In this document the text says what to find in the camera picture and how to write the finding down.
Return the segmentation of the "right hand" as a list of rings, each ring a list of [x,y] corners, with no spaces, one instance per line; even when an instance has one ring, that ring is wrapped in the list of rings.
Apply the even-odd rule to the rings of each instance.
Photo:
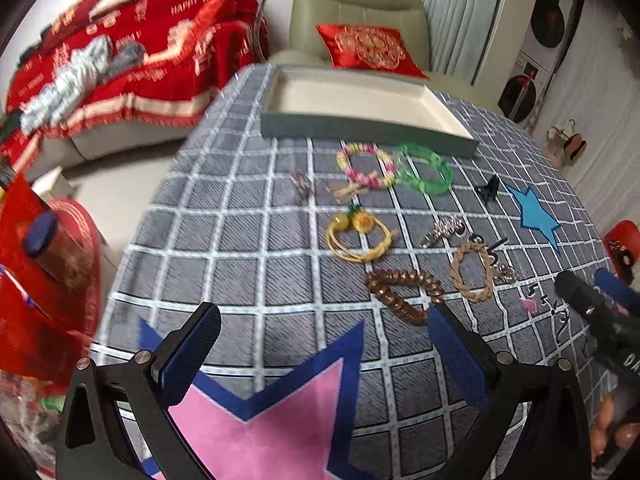
[[[639,391],[618,384],[601,402],[596,420],[590,429],[591,461],[594,463],[605,451],[608,442],[627,451],[639,434],[639,422],[625,422],[630,411],[639,403]]]

